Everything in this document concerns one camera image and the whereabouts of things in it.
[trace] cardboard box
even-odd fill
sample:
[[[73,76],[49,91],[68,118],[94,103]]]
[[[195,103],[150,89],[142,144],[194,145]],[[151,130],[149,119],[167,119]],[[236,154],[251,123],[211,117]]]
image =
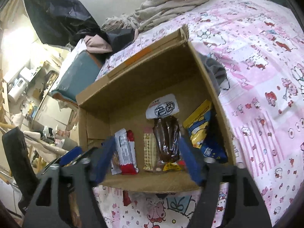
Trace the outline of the cardboard box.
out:
[[[79,140],[83,150],[88,140],[104,140],[122,128],[131,129],[139,173],[109,173],[105,186],[138,192],[169,193],[198,189],[186,171],[153,173],[143,170],[143,129],[153,127],[145,111],[154,99],[173,93],[183,122],[202,102],[209,99],[217,113],[218,136],[222,137],[229,163],[234,151],[227,120],[211,80],[197,52],[188,42],[188,28],[183,26],[157,42],[151,51],[128,62],[115,74],[106,75],[76,96],[79,105]]]

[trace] gray garment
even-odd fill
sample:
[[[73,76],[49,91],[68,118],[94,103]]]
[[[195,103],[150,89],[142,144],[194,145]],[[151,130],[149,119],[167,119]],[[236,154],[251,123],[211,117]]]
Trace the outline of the gray garment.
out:
[[[204,64],[207,73],[211,79],[213,87],[217,95],[221,92],[219,86],[226,79],[226,70],[225,68],[215,59],[207,57],[199,53],[199,57]]]

